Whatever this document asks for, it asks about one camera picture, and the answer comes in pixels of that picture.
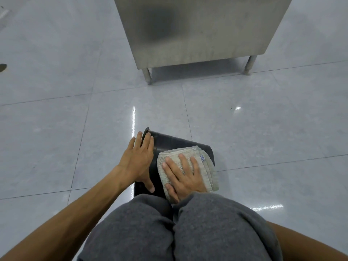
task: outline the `terry cloth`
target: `terry cloth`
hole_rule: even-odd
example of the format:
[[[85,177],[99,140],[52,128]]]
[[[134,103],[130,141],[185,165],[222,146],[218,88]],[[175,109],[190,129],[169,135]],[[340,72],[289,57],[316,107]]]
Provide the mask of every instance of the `terry cloth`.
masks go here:
[[[165,184],[167,184],[167,183],[172,184],[172,183],[170,182],[166,173],[164,172],[164,170],[162,168],[162,163],[165,162],[166,157],[169,157],[172,159],[172,161],[176,165],[178,165],[181,172],[183,174],[185,174],[183,167],[181,165],[180,158],[178,157],[179,154],[183,154],[186,157],[192,171],[193,171],[193,165],[190,161],[190,157],[196,158],[196,160],[198,162],[199,169],[200,169],[200,174],[202,175],[202,179],[203,179],[204,185],[207,189],[207,192],[213,192],[213,191],[217,191],[219,189],[219,180],[218,180],[218,175],[216,173],[214,164],[213,164],[212,160],[210,159],[210,157],[208,156],[208,154],[204,150],[202,150],[198,146],[192,146],[189,148],[172,149],[172,150],[168,150],[168,151],[159,153],[158,158],[157,158],[158,173],[159,173],[159,176],[161,178],[164,193],[166,195],[166,198],[169,201],[171,200],[171,198],[168,194],[167,189],[165,188]]]

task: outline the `forearm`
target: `forearm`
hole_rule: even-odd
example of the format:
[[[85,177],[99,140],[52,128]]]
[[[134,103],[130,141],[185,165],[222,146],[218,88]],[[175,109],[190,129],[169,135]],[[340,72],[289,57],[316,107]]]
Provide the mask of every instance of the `forearm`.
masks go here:
[[[46,221],[1,258],[6,260],[71,260],[100,218],[132,183],[115,167],[87,193]]]
[[[283,226],[268,222],[276,233],[284,261],[348,261],[340,251]]]

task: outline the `gray pants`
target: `gray pants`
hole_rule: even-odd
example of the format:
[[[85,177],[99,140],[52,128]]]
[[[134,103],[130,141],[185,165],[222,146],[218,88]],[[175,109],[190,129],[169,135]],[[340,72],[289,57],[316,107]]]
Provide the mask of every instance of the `gray pants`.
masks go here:
[[[266,221],[235,201],[193,193],[171,206],[142,194],[93,229],[79,259],[280,261],[282,255]]]

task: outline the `hand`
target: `hand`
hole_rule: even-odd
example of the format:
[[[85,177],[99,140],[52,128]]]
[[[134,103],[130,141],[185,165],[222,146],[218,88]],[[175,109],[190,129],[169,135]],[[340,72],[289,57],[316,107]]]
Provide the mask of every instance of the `hand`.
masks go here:
[[[169,195],[175,200],[176,203],[189,196],[192,192],[207,192],[204,185],[202,176],[200,174],[197,160],[191,157],[190,160],[194,166],[194,173],[192,173],[189,166],[189,162],[183,154],[179,154],[179,158],[184,168],[185,175],[181,172],[180,168],[170,159],[166,158],[162,164],[163,170],[168,176],[171,184],[165,184],[165,187]]]
[[[154,185],[150,180],[149,167],[154,157],[154,137],[148,132],[140,146],[142,135],[142,132],[138,132],[136,139],[133,137],[130,140],[118,167],[123,169],[131,183],[143,182],[145,187],[153,193]]]

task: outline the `black bin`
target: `black bin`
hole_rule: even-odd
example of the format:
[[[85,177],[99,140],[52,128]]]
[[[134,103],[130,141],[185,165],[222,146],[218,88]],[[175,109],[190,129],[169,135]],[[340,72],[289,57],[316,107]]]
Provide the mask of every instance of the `black bin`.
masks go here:
[[[172,150],[172,149],[177,149],[177,148],[188,148],[191,146],[198,145],[201,149],[203,149],[209,157],[211,158],[213,164],[215,165],[214,161],[214,154],[210,146],[208,145],[203,145],[199,144],[193,141],[169,136],[169,135],[164,135],[161,133],[157,133],[154,131],[150,131],[150,129],[147,127],[146,130],[144,131],[142,140],[144,140],[145,134],[147,132],[151,133],[151,136],[154,137],[154,159],[151,162],[150,165],[150,179],[152,183],[154,184],[155,187],[155,192],[150,193],[147,188],[145,188],[145,185],[142,182],[135,182],[134,184],[134,196],[137,196],[139,194],[145,193],[145,194],[152,194],[158,197],[166,198],[164,191],[163,191],[163,186],[161,179],[158,174],[158,169],[157,169],[157,158],[159,153]]]

